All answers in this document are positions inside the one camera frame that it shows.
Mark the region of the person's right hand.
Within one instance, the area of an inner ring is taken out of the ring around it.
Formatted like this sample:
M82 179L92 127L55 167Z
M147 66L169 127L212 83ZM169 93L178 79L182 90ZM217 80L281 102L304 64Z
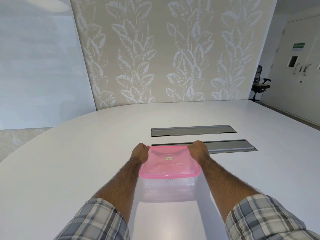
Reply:
M207 146L202 142L202 148L188 148L191 157L200 165L201 160L210 157Z

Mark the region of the person's left plaid shirt sleeve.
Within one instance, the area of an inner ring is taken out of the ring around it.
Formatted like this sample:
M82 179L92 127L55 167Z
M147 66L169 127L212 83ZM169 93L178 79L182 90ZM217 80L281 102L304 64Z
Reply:
M130 240L124 216L101 198L88 200L54 240Z

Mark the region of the person's plaid shirt sleeve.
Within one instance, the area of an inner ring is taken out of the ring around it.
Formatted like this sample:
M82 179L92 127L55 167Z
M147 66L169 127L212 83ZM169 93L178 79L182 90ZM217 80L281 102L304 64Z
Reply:
M226 218L229 240L320 240L275 198L256 194L239 202Z
M101 198L88 200L54 240L130 240L124 216Z

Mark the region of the clear plastic storage container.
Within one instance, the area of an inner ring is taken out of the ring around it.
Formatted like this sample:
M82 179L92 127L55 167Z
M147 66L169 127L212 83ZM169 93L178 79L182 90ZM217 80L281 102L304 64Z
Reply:
M198 176L182 178L142 178L145 192L152 197L184 197L194 193Z

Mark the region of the person's left hand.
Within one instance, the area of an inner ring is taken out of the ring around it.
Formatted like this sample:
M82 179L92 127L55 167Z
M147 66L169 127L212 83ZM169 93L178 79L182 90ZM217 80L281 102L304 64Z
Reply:
M136 158L139 160L140 165L146 163L149 158L149 151L140 149L140 143L133 149L131 158Z

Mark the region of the white double door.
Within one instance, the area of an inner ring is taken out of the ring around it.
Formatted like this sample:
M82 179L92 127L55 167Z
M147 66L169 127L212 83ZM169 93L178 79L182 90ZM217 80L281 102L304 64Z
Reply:
M294 43L305 46L293 51ZM261 97L263 103L320 126L320 15L286 24L268 78L271 87Z

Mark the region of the person's right plaid shirt sleeve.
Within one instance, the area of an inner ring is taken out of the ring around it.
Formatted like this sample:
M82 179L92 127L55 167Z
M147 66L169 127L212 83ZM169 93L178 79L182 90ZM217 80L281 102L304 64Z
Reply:
M256 194L239 202L226 218L229 240L320 240L275 198Z

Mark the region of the person's right forearm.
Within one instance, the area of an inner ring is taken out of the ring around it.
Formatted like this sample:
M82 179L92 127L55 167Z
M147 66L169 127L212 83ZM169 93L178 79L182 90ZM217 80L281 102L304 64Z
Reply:
M198 163L224 223L229 213L243 199L261 194L228 172L208 154L202 154Z

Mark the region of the person's left forearm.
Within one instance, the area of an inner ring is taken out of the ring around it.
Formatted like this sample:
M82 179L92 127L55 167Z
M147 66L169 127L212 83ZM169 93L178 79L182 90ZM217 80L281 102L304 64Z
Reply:
M128 223L134 202L139 170L148 157L132 156L92 198L100 198L114 206Z

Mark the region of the pink translucent container lid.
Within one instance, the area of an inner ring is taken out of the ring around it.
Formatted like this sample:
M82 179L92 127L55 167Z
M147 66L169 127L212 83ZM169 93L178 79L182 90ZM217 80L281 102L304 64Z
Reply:
M186 145L151 146L148 160L141 166L144 179L179 179L200 175L201 168Z

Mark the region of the black office chair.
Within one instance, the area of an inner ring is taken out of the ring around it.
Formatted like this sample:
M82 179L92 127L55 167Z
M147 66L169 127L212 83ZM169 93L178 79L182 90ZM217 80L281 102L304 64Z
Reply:
M255 73L254 81L251 87L251 91L254 92L254 95L252 98L249 98L250 101L253 101L258 104L261 104L262 101L256 99L257 93L264 93L267 89L271 87L269 84L266 84L266 82L272 81L271 79L263 78L263 82L260 83L261 72L262 72L262 66L258 65L257 71Z

